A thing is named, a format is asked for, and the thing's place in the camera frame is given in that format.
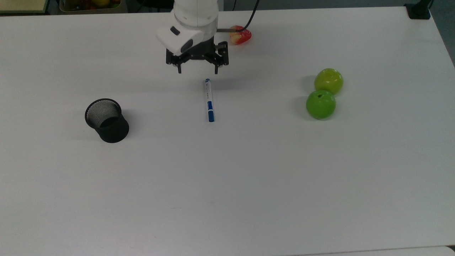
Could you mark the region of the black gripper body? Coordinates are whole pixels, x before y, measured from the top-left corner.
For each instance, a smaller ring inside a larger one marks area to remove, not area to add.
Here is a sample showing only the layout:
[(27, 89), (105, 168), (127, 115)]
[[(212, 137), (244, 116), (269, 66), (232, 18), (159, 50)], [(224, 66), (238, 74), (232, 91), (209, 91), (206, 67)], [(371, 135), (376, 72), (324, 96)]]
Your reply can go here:
[(216, 67), (229, 65), (229, 44), (228, 42), (215, 44), (213, 41), (206, 41), (195, 45), (179, 56), (166, 50), (166, 64), (181, 66), (189, 60), (205, 60)]

